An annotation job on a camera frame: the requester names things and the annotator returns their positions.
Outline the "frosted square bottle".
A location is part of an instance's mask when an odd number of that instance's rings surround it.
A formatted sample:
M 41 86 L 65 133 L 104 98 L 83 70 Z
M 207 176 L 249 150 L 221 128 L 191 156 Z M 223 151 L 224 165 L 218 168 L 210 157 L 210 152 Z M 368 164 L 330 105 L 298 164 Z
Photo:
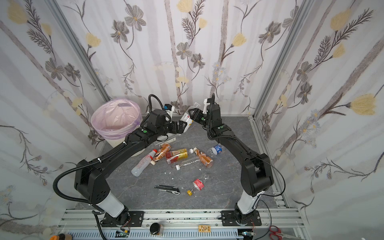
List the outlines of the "frosted square bottle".
M 168 140 L 164 141 L 164 143 L 172 143 L 174 141 L 176 141 L 176 137 L 168 139 Z

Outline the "white yellow-label bottle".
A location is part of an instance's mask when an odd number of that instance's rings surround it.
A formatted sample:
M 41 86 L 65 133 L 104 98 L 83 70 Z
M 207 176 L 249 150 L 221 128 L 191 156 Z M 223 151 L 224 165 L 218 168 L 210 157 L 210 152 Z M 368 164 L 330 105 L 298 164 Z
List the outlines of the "white yellow-label bottle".
M 192 106 L 188 107 L 183 116 L 181 117 L 181 121 L 187 123 L 186 127 L 184 128 L 184 133 L 187 132 L 189 127 L 192 125 L 193 120 L 191 119 L 191 116 L 189 114 L 189 110 L 200 108 L 201 105 L 199 103 L 194 103 Z

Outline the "blue-label water bottle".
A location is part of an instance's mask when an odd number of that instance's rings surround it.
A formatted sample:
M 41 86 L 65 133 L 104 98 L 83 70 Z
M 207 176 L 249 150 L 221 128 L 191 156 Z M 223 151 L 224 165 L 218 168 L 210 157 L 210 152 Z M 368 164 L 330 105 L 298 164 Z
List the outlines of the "blue-label water bottle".
M 220 153 L 222 153 L 223 149 L 222 149 L 222 146 L 220 144 L 218 145 L 215 145 L 213 147 L 211 147 L 209 150 L 208 150 L 208 154 L 210 156 L 217 156 L 219 155 Z

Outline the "white red-capped bottle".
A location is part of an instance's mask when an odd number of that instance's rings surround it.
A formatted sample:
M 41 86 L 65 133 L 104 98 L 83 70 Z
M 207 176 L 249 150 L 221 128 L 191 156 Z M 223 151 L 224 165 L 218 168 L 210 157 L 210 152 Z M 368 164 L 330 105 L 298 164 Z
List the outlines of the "white red-capped bottle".
M 153 149 L 149 154 L 147 154 L 145 157 L 143 157 L 140 162 L 131 170 L 131 173 L 135 177 L 139 177 L 141 173 L 144 171 L 144 169 L 150 164 L 150 162 L 153 160 L 154 156 L 156 155 L 158 151 L 156 149 Z

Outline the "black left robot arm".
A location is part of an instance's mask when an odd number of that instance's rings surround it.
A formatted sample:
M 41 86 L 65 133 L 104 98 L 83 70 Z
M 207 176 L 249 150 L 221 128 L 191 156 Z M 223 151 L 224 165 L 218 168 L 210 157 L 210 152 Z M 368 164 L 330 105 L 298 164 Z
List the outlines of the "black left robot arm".
M 160 109 L 149 108 L 149 113 L 140 126 L 128 134 L 117 147 L 89 162 L 82 160 L 75 168 L 57 176 L 53 182 L 54 192 L 65 200 L 93 206 L 104 213 L 114 227 L 124 226 L 131 219 L 129 209 L 113 195 L 107 178 L 134 154 L 157 141 L 158 137 L 184 132 L 187 123 L 173 121 L 167 111 L 168 107 L 169 105 L 161 105 Z M 71 173 L 76 174 L 74 187 L 82 198 L 70 197 L 59 190 L 59 181 Z

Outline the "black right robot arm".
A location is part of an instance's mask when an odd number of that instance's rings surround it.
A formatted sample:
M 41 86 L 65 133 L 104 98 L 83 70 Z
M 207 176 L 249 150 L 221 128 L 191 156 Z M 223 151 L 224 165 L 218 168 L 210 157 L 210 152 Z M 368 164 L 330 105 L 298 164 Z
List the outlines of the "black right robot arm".
M 238 225 L 246 225 L 254 217 L 261 197 L 272 197 L 266 191 L 274 184 L 275 167 L 266 154 L 249 148 L 223 123 L 218 104 L 209 105 L 205 113 L 198 108 L 190 109 L 188 113 L 193 121 L 204 127 L 210 140 L 224 146 L 240 163 L 243 193 L 235 204 L 234 217 Z

